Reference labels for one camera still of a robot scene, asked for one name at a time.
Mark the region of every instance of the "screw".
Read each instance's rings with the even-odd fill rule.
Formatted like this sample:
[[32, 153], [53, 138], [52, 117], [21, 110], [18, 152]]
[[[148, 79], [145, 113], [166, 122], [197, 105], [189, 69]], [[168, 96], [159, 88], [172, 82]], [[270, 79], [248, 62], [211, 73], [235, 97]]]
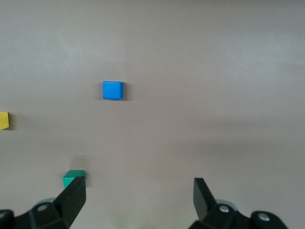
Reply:
[[3, 218], [5, 216], [5, 214], [6, 214], [6, 211], [0, 213], [0, 219]]
[[225, 205], [221, 205], [219, 207], [219, 210], [221, 210], [224, 213], [228, 213], [230, 211], [229, 208], [227, 206], [225, 206]]
[[38, 211], [44, 211], [45, 209], [47, 209], [48, 205], [47, 204], [44, 204], [44, 205], [41, 205], [37, 208]]
[[258, 214], [258, 217], [259, 217], [262, 221], [266, 221], [266, 222], [270, 221], [269, 216], [267, 216], [265, 213], [259, 213], [259, 214]]

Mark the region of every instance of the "toy block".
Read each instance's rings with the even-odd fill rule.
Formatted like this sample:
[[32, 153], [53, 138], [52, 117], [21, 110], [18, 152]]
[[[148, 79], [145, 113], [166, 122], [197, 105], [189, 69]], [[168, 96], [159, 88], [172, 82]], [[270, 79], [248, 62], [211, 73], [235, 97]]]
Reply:
[[84, 170], [69, 170], [62, 178], [63, 187], [66, 188], [76, 177], [84, 177]]
[[124, 83], [105, 81], [103, 82], [103, 99], [120, 100], [124, 97]]
[[0, 112], [0, 130], [8, 128], [9, 126], [9, 113]]

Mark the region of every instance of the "black mechanical bracket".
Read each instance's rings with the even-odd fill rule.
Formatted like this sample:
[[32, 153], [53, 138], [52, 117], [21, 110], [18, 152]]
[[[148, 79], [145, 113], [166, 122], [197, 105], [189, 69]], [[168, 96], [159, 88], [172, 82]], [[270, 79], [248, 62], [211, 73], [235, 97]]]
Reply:
[[194, 206], [199, 220], [189, 229], [288, 229], [276, 215], [255, 211], [251, 218], [226, 204], [217, 204], [202, 178], [194, 180]]
[[0, 229], [69, 229], [85, 202], [85, 177], [76, 177], [52, 203], [40, 203], [18, 217], [0, 210]]

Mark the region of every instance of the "green cube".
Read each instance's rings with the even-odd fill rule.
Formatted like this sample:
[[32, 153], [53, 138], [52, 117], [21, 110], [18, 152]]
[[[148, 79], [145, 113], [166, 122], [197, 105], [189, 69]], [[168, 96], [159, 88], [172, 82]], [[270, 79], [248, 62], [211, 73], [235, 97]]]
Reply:
[[63, 187], [66, 188], [76, 177], [84, 177], [84, 170], [69, 170], [67, 174], [62, 178]]

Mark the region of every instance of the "blue cube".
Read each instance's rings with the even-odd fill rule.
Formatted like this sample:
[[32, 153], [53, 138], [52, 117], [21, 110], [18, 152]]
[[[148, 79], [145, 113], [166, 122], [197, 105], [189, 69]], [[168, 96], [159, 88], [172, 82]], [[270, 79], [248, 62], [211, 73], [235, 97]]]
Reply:
[[105, 81], [103, 82], [103, 99], [120, 100], [124, 94], [124, 83]]

